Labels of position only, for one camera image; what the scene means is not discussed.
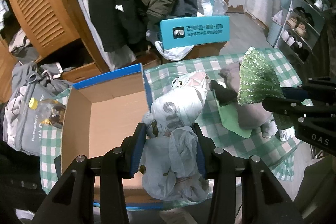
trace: gray bag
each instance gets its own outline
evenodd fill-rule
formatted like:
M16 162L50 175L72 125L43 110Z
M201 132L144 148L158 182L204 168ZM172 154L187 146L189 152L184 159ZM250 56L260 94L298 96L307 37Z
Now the gray bag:
M20 106L16 127L15 148L28 154L40 155L42 125L37 122L37 113L29 107L32 97L41 101L52 99L55 95L39 83L28 84Z

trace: open shoe box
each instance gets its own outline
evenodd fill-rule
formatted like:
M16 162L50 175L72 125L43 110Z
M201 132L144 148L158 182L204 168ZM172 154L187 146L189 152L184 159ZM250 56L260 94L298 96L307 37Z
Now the open shoe box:
M142 76L142 66L136 64L73 85L63 124L62 173L76 156L102 156L133 135L149 109ZM141 178L137 172L133 179L123 179L126 204L160 202L143 189ZM96 177L95 201L99 186Z

